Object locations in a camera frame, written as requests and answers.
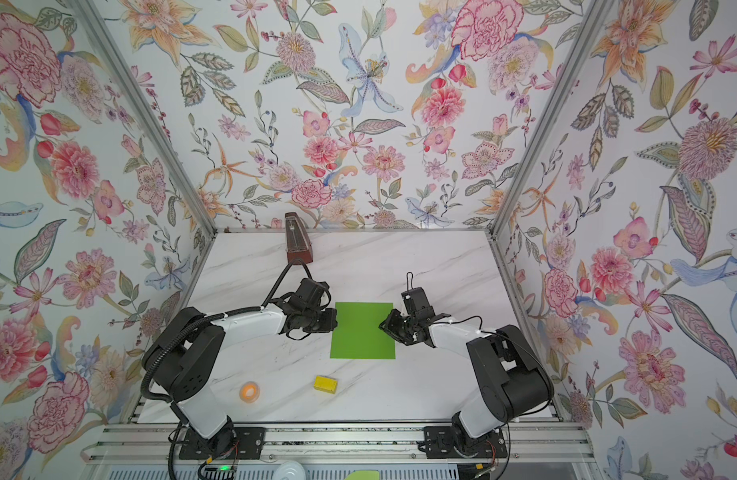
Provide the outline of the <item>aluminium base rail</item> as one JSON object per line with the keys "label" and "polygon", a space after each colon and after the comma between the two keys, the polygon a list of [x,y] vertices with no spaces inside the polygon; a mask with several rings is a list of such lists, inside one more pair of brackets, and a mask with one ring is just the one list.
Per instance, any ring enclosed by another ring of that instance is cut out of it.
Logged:
{"label": "aluminium base rail", "polygon": [[122,424],[102,430],[80,457],[88,465],[222,465],[592,463],[589,438],[576,423],[522,419],[490,432],[470,453],[454,448],[446,422],[238,423],[238,440],[212,456],[172,424]]}

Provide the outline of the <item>brown wooden metronome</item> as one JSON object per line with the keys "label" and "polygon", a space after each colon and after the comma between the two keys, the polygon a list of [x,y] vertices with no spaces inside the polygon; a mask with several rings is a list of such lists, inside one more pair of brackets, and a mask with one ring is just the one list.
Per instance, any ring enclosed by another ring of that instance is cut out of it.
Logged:
{"label": "brown wooden metronome", "polygon": [[312,242],[306,230],[304,220],[296,212],[288,212],[284,216],[286,230],[286,258],[288,263],[310,264],[314,262]]}

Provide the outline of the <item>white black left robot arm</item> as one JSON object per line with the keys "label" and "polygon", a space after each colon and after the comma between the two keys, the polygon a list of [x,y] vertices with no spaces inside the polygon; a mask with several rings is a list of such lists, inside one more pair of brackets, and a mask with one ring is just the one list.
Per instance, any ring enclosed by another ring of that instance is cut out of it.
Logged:
{"label": "white black left robot arm", "polygon": [[260,306],[204,314],[180,310],[144,354],[140,396],[164,402],[206,445],[224,448],[234,442],[234,422],[210,388],[222,351],[262,337],[330,333],[336,310],[330,286],[304,278],[294,292],[264,300]]}

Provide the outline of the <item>aluminium frame post right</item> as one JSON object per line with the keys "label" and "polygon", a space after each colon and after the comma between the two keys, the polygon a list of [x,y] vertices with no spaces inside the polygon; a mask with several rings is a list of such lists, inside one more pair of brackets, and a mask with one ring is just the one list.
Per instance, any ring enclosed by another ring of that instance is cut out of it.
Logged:
{"label": "aluminium frame post right", "polygon": [[508,228],[511,212],[514,210],[520,198],[523,186],[534,164],[536,164],[544,144],[546,144],[550,134],[552,134],[554,125],[558,118],[560,118],[564,105],[568,98],[570,98],[572,87],[576,80],[578,80],[583,64],[591,51],[592,44],[596,40],[600,30],[602,30],[604,20],[610,9],[611,5],[606,1],[589,2],[589,9],[582,22],[580,22],[579,33],[576,35],[564,62],[564,70],[557,78],[556,84],[550,96],[548,96],[546,106],[544,106],[544,110],[542,110],[540,116],[537,118],[534,134],[527,144],[522,160],[518,163],[516,174],[512,177],[506,198],[490,227],[489,234],[491,239],[496,239],[500,233]]}

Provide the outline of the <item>green square paper sheet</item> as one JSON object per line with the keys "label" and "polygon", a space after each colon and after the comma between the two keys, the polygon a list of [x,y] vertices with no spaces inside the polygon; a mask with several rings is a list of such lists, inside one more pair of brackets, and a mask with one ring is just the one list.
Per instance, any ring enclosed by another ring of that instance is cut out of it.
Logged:
{"label": "green square paper sheet", "polygon": [[394,360],[395,341],[380,329],[392,309],[392,303],[336,303],[338,326],[332,332],[330,358]]}

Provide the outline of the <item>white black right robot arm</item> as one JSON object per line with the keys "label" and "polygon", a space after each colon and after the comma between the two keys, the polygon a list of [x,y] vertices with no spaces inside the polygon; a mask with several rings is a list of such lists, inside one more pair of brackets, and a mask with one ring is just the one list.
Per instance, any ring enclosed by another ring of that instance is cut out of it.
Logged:
{"label": "white black right robot arm", "polygon": [[405,311],[391,310],[379,324],[381,331],[399,344],[424,344],[470,361],[477,393],[451,418],[459,443],[484,440],[554,398],[549,375],[517,326],[486,331],[478,315],[457,319],[436,313],[420,287],[403,292],[401,298]]}

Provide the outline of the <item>yellow sponge block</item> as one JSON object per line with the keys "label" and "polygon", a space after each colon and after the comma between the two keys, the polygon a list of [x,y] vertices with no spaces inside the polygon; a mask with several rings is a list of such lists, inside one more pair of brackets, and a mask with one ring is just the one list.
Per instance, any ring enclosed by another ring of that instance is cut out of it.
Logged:
{"label": "yellow sponge block", "polygon": [[338,380],[318,375],[316,376],[316,379],[314,379],[314,390],[328,394],[336,394],[336,391],[338,391]]}

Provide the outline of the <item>aluminium frame post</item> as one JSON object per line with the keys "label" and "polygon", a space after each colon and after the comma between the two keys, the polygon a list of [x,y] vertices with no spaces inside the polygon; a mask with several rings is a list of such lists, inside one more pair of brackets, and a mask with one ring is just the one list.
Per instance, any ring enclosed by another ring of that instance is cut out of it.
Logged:
{"label": "aluminium frame post", "polygon": [[120,86],[122,93],[132,104],[132,111],[136,114],[142,131],[148,136],[148,139],[160,154],[168,173],[174,180],[174,185],[180,190],[182,198],[188,204],[192,217],[196,220],[198,226],[208,234],[208,239],[214,241],[216,235],[218,235],[218,228],[216,228],[214,220],[210,219],[202,200],[198,198],[198,192],[190,182],[178,154],[172,148],[170,140],[166,137],[162,126],[160,126],[160,122],[152,113],[146,94],[142,92],[138,82],[134,79],[134,74],[130,72],[130,66],[128,66],[122,52],[118,49],[110,30],[104,25],[104,20],[102,20],[100,12],[94,6],[94,2],[70,0],[68,8],[76,16],[78,23],[86,30],[92,45],[100,50],[100,53],[98,53],[100,59],[110,68],[110,76]]}
{"label": "aluminium frame post", "polygon": [[490,227],[489,234],[491,239],[496,239],[500,233],[508,228],[511,212],[514,210],[520,198],[523,186],[534,164],[536,164],[544,144],[546,144],[550,134],[552,134],[554,125],[558,118],[560,118],[564,105],[568,98],[570,98],[572,87],[576,80],[578,80],[583,64],[591,51],[592,44],[596,40],[600,30],[602,30],[604,20],[610,9],[611,5],[606,1],[589,2],[589,9],[582,22],[580,22],[579,33],[576,35],[564,62],[564,70],[557,78],[556,84],[550,96],[548,96],[546,106],[544,106],[544,110],[542,110],[540,116],[537,118],[534,134],[527,144],[522,160],[518,163],[516,174],[512,177],[506,198]]}

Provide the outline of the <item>aluminium frame post left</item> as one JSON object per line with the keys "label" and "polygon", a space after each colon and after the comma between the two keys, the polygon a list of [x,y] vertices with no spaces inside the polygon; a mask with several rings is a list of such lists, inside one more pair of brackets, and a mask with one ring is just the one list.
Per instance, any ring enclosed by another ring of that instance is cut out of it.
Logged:
{"label": "aluminium frame post left", "polygon": [[102,20],[100,12],[94,6],[94,2],[70,0],[68,8],[76,16],[78,23],[86,30],[92,45],[100,50],[100,53],[98,53],[100,59],[110,68],[110,76],[120,86],[122,93],[132,104],[132,111],[136,114],[142,131],[148,136],[148,139],[160,154],[168,173],[174,180],[174,185],[180,190],[182,198],[188,204],[192,217],[196,220],[198,226],[208,234],[208,239],[214,241],[216,235],[218,235],[218,228],[216,228],[214,220],[210,219],[202,200],[198,198],[198,192],[190,182],[178,154],[172,148],[170,140],[166,137],[162,126],[160,126],[160,122],[152,113],[146,94],[142,92],[138,82],[134,79],[134,74],[130,72],[130,66],[128,66],[122,52],[118,49],[110,30],[104,25],[104,20]]}

